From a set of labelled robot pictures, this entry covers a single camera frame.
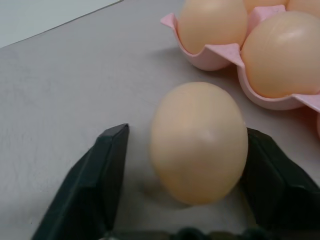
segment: brown egg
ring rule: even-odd
[[[177,200],[200,205],[223,198],[240,179],[247,153],[242,114],[221,88],[187,83],[159,105],[151,128],[151,162]]]
[[[186,0],[177,32],[191,54],[205,45],[243,44],[248,15],[242,0]]]
[[[255,7],[286,5],[288,0],[243,0],[243,2],[247,12],[250,13]]]
[[[287,11],[298,11],[320,18],[320,0],[290,0]]]
[[[320,91],[320,19],[278,13],[247,37],[241,57],[252,89],[266,98]]]

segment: egg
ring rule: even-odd
[[[247,12],[250,13],[255,7],[286,5],[288,0],[243,0],[243,2]]]
[[[247,25],[242,0],[186,0],[177,33],[185,50],[198,54],[205,45],[242,45]]]
[[[163,186],[182,203],[208,204],[227,195],[242,175],[247,153],[240,109],[213,84],[178,86],[155,113],[151,162]]]
[[[266,98],[320,91],[320,19],[287,11],[260,23],[241,57],[252,89]]]
[[[320,0],[290,0],[286,10],[305,12],[320,18]]]

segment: egg carton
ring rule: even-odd
[[[255,7],[248,16],[247,36],[262,21],[277,13],[282,13],[285,11],[286,7],[284,5]],[[246,67],[241,58],[240,46],[237,43],[226,45],[207,44],[198,54],[191,54],[183,47],[179,40],[177,32],[178,20],[175,15],[173,13],[168,14],[161,19],[161,23],[173,30],[173,34],[183,55],[195,67],[204,71],[216,71],[231,64],[235,64],[237,66],[241,88],[245,95],[255,104],[265,109],[277,111],[293,110],[304,106],[315,110],[318,113],[317,132],[320,136],[320,94],[291,94],[280,98],[263,97],[257,94],[249,84],[246,75]]]

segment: pink egg carton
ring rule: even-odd
[[[248,16],[247,35],[262,21],[277,14],[286,11],[284,5],[260,6],[256,7]],[[240,46],[237,43],[226,45],[205,45],[198,54],[191,54],[185,50],[181,44],[177,25],[178,20],[173,13],[161,19],[161,23],[173,30],[175,39],[186,59],[195,67],[204,71],[216,71],[227,67],[230,64],[237,66],[240,85],[246,96],[255,104],[270,110],[292,110],[308,106],[317,111],[317,130],[320,136],[320,95],[292,94],[281,98],[267,98],[257,94],[250,86],[246,67],[241,59]]]

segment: gray table surface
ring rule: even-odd
[[[0,239],[29,239],[71,166],[105,129],[129,123],[117,229],[175,232],[194,226],[239,233],[248,225],[238,190],[186,207],[159,186],[149,128],[161,98],[191,81],[228,91],[250,128],[271,135],[320,184],[316,115],[269,111],[242,92],[234,67],[206,73],[180,54],[160,18],[182,0],[125,0],[0,49]]]

